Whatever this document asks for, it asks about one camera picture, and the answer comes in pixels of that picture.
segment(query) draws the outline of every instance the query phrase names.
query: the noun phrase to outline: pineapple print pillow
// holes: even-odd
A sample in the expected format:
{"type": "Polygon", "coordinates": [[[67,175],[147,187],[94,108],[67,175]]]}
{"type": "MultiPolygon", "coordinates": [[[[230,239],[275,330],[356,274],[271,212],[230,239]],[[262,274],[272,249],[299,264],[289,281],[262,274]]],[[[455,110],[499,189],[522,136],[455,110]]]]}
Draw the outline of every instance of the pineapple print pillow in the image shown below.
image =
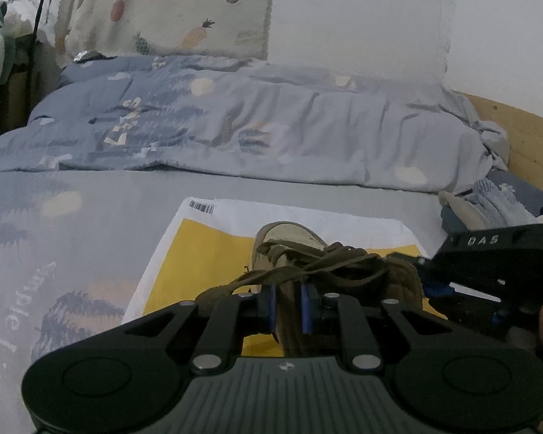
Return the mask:
{"type": "Polygon", "coordinates": [[[265,58],[271,0],[74,0],[57,48],[104,55],[265,58]]]}

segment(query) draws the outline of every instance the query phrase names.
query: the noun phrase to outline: shoelace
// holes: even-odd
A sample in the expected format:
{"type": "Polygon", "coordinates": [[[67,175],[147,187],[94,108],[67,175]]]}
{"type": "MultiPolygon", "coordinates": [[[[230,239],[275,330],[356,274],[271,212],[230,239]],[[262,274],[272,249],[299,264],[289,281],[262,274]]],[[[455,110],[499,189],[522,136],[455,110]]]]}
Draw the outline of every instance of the shoelace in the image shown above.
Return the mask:
{"type": "Polygon", "coordinates": [[[195,299],[200,309],[212,310],[221,297],[249,285],[279,285],[313,278],[338,289],[353,290],[374,282],[391,270],[407,282],[414,278],[418,280],[414,266],[405,261],[383,259],[340,242],[321,250],[292,241],[269,240],[259,245],[256,251],[268,258],[273,269],[248,271],[229,284],[207,289],[195,299]],[[286,257],[288,264],[276,266],[282,256],[286,257]]]}

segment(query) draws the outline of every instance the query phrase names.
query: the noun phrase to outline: folded clothes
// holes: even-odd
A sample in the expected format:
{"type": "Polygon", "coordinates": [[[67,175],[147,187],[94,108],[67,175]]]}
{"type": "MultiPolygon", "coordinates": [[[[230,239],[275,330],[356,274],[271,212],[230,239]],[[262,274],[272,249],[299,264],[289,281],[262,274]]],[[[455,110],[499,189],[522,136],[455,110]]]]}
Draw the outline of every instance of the folded clothes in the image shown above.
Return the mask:
{"type": "Polygon", "coordinates": [[[509,188],[498,188],[487,178],[478,179],[472,194],[458,197],[447,191],[439,201],[448,205],[469,230],[500,229],[537,223],[509,188]]]}

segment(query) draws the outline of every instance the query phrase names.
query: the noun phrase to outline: white wall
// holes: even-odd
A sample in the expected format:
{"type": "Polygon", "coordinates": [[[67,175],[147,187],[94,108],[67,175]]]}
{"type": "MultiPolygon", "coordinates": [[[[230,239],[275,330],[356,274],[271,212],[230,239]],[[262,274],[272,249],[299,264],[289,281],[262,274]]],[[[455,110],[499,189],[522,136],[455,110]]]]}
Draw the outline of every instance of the white wall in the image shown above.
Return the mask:
{"type": "Polygon", "coordinates": [[[450,0],[274,0],[269,60],[439,80],[450,0]]]}
{"type": "Polygon", "coordinates": [[[455,0],[446,84],[543,117],[543,0],[455,0]]]}

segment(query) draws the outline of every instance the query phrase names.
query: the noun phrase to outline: wooden bed frame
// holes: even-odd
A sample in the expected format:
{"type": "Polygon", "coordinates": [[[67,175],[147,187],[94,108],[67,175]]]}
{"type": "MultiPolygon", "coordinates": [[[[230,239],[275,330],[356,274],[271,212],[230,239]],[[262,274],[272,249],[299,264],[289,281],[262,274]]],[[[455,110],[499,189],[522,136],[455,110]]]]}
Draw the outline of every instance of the wooden bed frame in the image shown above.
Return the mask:
{"type": "Polygon", "coordinates": [[[511,142],[509,170],[543,190],[543,117],[467,95],[482,119],[504,127],[511,142]]]}
{"type": "MultiPolygon", "coordinates": [[[[60,2],[55,25],[59,56],[64,54],[75,1],[60,2]]],[[[543,118],[489,99],[467,96],[482,119],[494,121],[507,130],[511,142],[510,171],[543,190],[543,118]]]]}

